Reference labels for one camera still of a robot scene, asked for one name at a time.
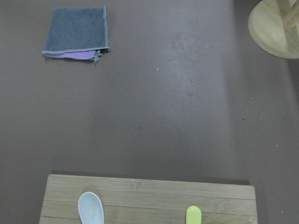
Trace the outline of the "white ceramic spoon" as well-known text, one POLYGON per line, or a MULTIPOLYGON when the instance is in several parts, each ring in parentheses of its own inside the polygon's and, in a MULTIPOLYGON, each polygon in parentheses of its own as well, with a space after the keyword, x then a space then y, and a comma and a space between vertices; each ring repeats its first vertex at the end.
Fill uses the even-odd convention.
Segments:
POLYGON ((80 196, 78 213, 83 224, 104 224, 104 211, 101 200, 93 192, 85 192, 80 196))

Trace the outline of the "bamboo cutting board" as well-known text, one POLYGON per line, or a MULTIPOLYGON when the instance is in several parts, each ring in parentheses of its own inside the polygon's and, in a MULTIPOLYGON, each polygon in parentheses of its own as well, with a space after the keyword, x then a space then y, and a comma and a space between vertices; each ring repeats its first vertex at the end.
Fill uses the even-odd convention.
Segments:
POLYGON ((95 193, 107 224, 183 224, 188 207, 204 224, 256 224, 255 188, 249 185, 57 175, 47 179, 39 222, 78 224, 79 197, 95 193))

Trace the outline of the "grey folded cloth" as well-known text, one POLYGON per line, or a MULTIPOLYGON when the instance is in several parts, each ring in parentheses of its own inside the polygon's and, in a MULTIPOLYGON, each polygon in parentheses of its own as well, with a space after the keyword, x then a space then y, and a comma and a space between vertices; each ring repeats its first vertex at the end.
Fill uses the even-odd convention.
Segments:
POLYGON ((98 61, 109 49, 107 7, 57 7, 42 54, 51 58, 98 61))

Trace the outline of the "wooden mug tree stand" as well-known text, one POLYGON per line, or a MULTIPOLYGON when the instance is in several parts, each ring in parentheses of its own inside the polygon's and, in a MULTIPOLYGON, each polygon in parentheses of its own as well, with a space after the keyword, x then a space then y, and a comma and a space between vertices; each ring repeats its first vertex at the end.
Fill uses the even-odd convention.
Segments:
POLYGON ((248 18, 249 33, 256 44, 280 58, 299 58, 299 2, 262 0, 248 18))

